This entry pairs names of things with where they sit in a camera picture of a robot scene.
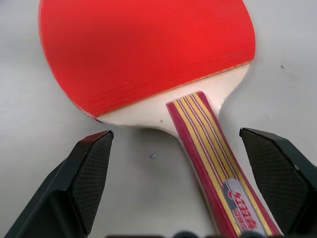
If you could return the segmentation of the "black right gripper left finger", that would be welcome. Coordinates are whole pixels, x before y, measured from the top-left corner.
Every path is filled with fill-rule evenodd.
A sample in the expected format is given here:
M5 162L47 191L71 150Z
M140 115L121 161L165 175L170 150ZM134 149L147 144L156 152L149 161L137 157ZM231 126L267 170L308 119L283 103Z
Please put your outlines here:
M104 192L113 131L78 141L41 183L7 238L86 238Z

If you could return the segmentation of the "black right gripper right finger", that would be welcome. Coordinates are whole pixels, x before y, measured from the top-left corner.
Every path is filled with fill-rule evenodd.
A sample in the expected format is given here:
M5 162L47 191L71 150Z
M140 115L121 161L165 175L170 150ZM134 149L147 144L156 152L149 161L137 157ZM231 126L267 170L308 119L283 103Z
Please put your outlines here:
M317 236L317 168L288 139L241 128L252 172L285 235Z

